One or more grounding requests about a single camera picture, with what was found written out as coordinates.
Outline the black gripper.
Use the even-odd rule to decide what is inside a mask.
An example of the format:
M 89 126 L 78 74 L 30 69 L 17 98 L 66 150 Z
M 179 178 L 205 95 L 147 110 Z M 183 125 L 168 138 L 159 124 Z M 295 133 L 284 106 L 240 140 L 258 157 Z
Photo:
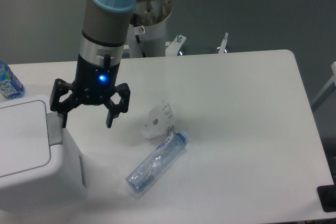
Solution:
M 56 79 L 49 100 L 50 110 L 61 118 L 62 128 L 66 128 L 68 113 L 79 105 L 102 105 L 108 109 L 107 128 L 120 113 L 127 113 L 130 102 L 130 88 L 127 83 L 115 86 L 119 64 L 111 66 L 109 53 L 103 54 L 101 65 L 78 57 L 75 79 L 67 83 Z M 118 94 L 120 101 L 114 103 L 111 97 Z

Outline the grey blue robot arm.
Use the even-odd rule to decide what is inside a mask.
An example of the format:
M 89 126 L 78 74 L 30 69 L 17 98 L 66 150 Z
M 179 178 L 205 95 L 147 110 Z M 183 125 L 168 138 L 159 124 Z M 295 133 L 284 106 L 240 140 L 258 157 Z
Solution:
M 128 84 L 116 84 L 129 24 L 137 3 L 156 0 L 86 0 L 75 79 L 56 79 L 50 109 L 67 123 L 80 105 L 104 105 L 107 127 L 129 108 Z

